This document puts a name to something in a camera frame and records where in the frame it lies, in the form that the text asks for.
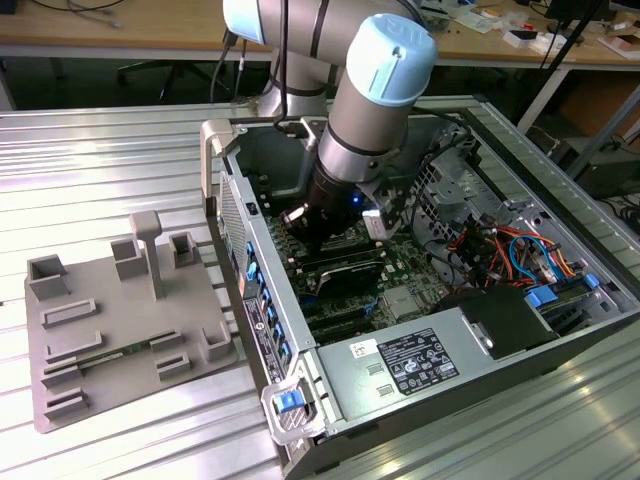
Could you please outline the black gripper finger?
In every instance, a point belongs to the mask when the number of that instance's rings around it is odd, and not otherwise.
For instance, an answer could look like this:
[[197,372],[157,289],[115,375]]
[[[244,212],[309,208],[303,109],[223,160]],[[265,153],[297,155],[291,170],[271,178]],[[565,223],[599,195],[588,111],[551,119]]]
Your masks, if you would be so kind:
[[279,216],[286,232],[303,244],[309,251],[320,250],[320,240],[317,236],[311,207],[302,203],[295,208],[283,211]]
[[327,239],[323,241],[320,246],[320,252],[323,254],[328,254],[348,247],[350,245],[348,234],[349,229],[349,225],[347,225],[345,228],[343,228],[342,226],[340,229],[336,228],[327,237]]

